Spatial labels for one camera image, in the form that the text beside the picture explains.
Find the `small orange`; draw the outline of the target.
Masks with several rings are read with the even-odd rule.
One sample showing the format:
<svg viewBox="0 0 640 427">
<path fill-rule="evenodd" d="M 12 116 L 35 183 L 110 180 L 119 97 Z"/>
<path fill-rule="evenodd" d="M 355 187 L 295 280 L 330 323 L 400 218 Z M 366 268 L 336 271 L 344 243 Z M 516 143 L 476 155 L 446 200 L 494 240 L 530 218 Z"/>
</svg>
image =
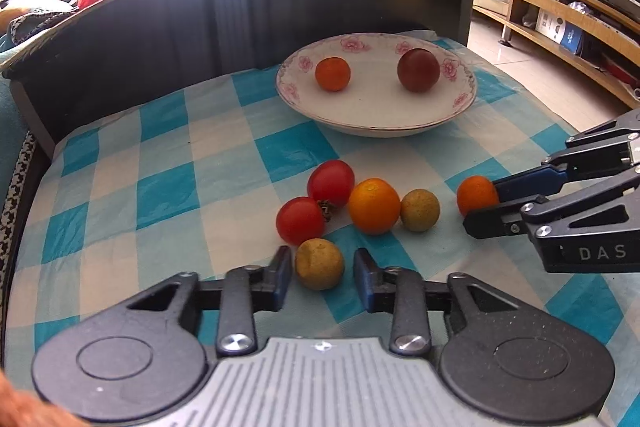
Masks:
<svg viewBox="0 0 640 427">
<path fill-rule="evenodd" d="M 499 204 L 495 185 L 484 176 L 469 176 L 457 189 L 457 205 L 463 217 L 471 211 Z"/>
</svg>

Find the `yellow-green lime front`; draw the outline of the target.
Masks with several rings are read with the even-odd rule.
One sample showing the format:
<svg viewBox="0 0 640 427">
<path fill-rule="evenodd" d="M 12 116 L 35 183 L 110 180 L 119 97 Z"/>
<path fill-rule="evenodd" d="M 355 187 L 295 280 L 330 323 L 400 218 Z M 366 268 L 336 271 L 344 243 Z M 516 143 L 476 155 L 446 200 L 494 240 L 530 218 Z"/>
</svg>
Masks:
<svg viewBox="0 0 640 427">
<path fill-rule="evenodd" d="M 327 291 L 341 282 L 345 260 L 326 239 L 307 239 L 297 248 L 294 268 L 300 283 L 312 291 Z"/>
</svg>

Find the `yellow-green lime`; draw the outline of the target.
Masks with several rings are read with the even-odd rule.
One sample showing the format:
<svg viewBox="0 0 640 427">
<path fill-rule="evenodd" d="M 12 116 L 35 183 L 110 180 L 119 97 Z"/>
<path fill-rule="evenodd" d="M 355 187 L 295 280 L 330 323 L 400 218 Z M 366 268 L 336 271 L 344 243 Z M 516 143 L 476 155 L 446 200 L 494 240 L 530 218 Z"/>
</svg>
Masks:
<svg viewBox="0 0 640 427">
<path fill-rule="evenodd" d="M 300 283 L 312 291 L 327 291 L 341 282 L 345 260 L 326 239 L 307 239 L 297 248 L 294 268 Z"/>
<path fill-rule="evenodd" d="M 416 188 L 401 199 L 400 220 L 410 232 L 422 233 L 431 230 L 439 216 L 439 200 L 425 188 Z"/>
</svg>

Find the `yellow-green lime back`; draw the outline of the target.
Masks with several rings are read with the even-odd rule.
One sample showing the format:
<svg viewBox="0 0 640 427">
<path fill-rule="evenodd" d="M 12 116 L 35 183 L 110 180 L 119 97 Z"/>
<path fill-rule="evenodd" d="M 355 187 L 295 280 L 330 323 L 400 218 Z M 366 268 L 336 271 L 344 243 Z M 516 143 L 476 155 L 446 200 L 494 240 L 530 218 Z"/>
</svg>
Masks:
<svg viewBox="0 0 640 427">
<path fill-rule="evenodd" d="M 439 216 L 439 200 L 425 188 L 416 188 L 401 199 L 400 220 L 410 232 L 422 233 L 431 230 Z"/>
</svg>

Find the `large orange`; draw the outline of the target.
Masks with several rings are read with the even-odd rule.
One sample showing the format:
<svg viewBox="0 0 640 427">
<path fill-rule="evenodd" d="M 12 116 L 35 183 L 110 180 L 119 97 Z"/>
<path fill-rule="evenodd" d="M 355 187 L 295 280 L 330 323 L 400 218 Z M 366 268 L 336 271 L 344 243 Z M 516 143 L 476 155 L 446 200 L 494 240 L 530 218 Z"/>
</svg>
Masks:
<svg viewBox="0 0 640 427">
<path fill-rule="evenodd" d="M 399 219 L 400 208 L 397 192 L 380 178 L 369 178 L 358 183 L 347 203 L 352 224 L 360 232 L 369 235 L 390 231 Z"/>
</svg>

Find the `dark red tomato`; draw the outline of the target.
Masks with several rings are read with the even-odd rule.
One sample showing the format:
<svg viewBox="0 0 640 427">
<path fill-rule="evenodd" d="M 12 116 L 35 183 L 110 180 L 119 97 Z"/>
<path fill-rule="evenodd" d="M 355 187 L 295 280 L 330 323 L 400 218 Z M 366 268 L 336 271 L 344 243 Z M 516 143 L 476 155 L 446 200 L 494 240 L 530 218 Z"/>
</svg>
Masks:
<svg viewBox="0 0 640 427">
<path fill-rule="evenodd" d="M 397 76 L 402 87 L 413 93 L 430 91 L 439 80 L 439 74 L 436 56 L 426 49 L 407 51 L 397 65 Z"/>
</svg>

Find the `small orange mandarin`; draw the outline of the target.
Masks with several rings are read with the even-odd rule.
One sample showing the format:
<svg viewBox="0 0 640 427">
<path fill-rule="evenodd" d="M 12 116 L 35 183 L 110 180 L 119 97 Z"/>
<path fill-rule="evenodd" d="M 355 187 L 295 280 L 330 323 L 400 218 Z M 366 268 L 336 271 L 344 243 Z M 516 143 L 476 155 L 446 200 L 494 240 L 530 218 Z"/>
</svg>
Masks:
<svg viewBox="0 0 640 427">
<path fill-rule="evenodd" d="M 349 64 L 344 58 L 330 56 L 321 60 L 314 70 L 314 78 L 323 90 L 338 92 L 344 90 L 352 77 Z"/>
</svg>

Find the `blue white checkered tablecloth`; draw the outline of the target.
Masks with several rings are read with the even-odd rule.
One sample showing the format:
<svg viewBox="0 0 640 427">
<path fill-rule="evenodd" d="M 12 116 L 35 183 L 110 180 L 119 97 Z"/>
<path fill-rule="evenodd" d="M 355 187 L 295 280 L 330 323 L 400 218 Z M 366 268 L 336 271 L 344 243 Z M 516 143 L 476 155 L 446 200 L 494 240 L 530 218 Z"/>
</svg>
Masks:
<svg viewBox="0 0 640 427">
<path fill-rule="evenodd" d="M 456 205 L 459 184 L 498 179 L 559 150 L 569 124 L 473 52 L 477 98 L 448 124 L 396 140 L 341 134 L 297 115 L 274 69 L 207 80 L 105 117 L 63 141 L 44 175 L 17 254 L 6 325 L 6 376 L 32 384 L 36 350 L 54 334 L 172 274 L 213 279 L 264 262 L 280 245 L 276 216 L 306 192 L 314 168 L 346 162 L 358 180 L 399 194 L 432 191 L 434 228 L 369 236 L 346 213 L 326 238 L 346 259 L 369 249 L 441 281 L 464 271 L 583 329 L 610 350 L 615 383 L 602 411 L 613 426 L 639 421 L 636 274 L 549 274 L 523 236 L 479 242 Z"/>
</svg>

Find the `blue white box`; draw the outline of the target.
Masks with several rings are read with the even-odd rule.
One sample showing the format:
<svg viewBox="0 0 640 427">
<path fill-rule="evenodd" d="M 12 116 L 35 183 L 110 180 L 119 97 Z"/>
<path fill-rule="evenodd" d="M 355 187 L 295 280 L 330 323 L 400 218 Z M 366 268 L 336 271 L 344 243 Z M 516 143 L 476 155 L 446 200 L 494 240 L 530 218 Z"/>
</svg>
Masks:
<svg viewBox="0 0 640 427">
<path fill-rule="evenodd" d="M 573 55 L 579 55 L 582 52 L 582 36 L 584 32 L 578 26 L 564 20 L 559 15 L 540 9 L 535 30 Z"/>
</svg>

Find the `wooden TV stand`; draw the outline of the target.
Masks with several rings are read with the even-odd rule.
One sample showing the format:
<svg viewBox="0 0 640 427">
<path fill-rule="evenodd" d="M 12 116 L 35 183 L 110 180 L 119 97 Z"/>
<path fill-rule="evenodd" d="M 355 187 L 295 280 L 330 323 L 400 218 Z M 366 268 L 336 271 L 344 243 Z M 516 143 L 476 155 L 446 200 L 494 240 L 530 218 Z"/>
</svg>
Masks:
<svg viewBox="0 0 640 427">
<path fill-rule="evenodd" d="M 579 70 L 631 108 L 639 106 L 639 17 L 605 0 L 474 0 L 502 26 Z"/>
</svg>

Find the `white floral ceramic bowl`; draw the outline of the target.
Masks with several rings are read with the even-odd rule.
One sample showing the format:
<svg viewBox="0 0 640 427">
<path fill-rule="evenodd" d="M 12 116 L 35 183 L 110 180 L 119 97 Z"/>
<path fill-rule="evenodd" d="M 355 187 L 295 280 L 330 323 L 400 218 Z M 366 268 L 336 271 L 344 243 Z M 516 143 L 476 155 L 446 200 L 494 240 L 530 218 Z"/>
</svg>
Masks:
<svg viewBox="0 0 640 427">
<path fill-rule="evenodd" d="M 438 80 L 425 93 L 401 86 L 401 57 L 424 49 L 438 63 Z M 323 89 L 316 69 L 340 58 L 350 69 L 341 91 Z M 288 106 L 319 124 L 369 138 L 396 138 L 423 132 L 461 115 L 475 101 L 477 81 L 457 54 L 422 38 L 356 32 L 308 44 L 288 57 L 277 73 L 277 91 Z"/>
</svg>

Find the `teal sofa cover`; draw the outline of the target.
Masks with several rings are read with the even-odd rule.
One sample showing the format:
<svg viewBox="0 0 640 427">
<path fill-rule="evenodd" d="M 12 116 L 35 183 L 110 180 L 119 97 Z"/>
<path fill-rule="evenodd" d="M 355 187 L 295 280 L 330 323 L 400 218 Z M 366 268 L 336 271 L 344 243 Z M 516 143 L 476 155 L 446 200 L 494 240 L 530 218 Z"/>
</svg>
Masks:
<svg viewBox="0 0 640 427">
<path fill-rule="evenodd" d="M 24 86 L 1 71 L 1 283 L 13 280 L 18 251 L 39 183 L 41 150 L 30 134 L 32 103 Z"/>
</svg>

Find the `yellow pillow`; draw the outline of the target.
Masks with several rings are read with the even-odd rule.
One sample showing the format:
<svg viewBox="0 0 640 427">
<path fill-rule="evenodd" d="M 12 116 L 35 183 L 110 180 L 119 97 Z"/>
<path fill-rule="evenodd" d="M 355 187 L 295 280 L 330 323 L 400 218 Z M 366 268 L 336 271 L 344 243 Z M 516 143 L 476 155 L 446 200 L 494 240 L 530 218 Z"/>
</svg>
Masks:
<svg viewBox="0 0 640 427">
<path fill-rule="evenodd" d="M 28 15 L 30 9 L 26 8 L 4 8 L 0 11 L 0 35 L 4 35 L 8 31 L 9 23 L 12 20 Z"/>
</svg>

